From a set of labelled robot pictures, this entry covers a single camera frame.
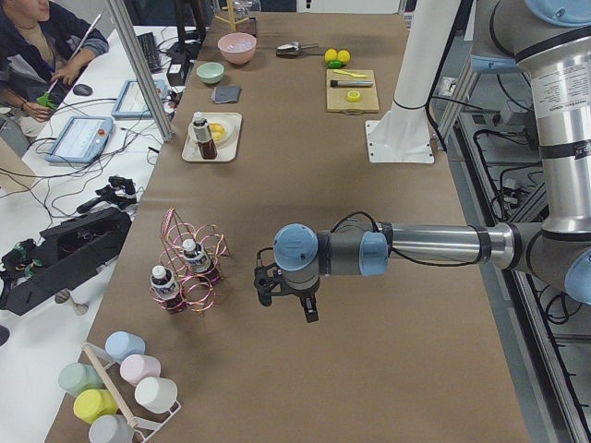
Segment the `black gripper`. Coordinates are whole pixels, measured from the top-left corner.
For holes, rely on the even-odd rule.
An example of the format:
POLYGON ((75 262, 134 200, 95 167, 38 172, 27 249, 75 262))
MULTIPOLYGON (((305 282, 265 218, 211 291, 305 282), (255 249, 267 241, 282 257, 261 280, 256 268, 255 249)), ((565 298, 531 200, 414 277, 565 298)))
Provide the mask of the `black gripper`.
POLYGON ((316 292, 317 290, 314 288, 306 290, 295 290, 290 288, 288 292, 289 295, 296 296, 299 299, 300 304, 304 310, 307 323, 313 323, 319 320, 316 292))

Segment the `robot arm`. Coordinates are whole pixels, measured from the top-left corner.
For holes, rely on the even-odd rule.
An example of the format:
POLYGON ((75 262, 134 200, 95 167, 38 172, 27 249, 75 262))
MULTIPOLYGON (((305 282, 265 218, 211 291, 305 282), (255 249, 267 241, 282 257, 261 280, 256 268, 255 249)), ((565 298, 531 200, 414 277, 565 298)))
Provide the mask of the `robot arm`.
POLYGON ((357 211, 323 232, 289 224, 274 237, 274 261, 255 268, 262 305, 293 295, 315 321, 322 276, 381 275, 393 255, 441 267, 492 262, 589 302, 590 5, 479 1, 471 60, 477 72, 519 69, 530 78, 548 217, 493 227, 428 226, 376 221, 357 211))

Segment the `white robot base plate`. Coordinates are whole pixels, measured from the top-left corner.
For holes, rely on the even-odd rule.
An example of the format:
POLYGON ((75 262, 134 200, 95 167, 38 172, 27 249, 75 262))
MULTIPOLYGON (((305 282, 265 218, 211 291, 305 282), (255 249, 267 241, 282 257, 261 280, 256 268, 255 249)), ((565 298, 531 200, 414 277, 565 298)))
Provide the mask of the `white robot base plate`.
POLYGON ((371 163, 425 163, 435 159, 425 117, 417 122, 365 122, 368 160, 371 163))

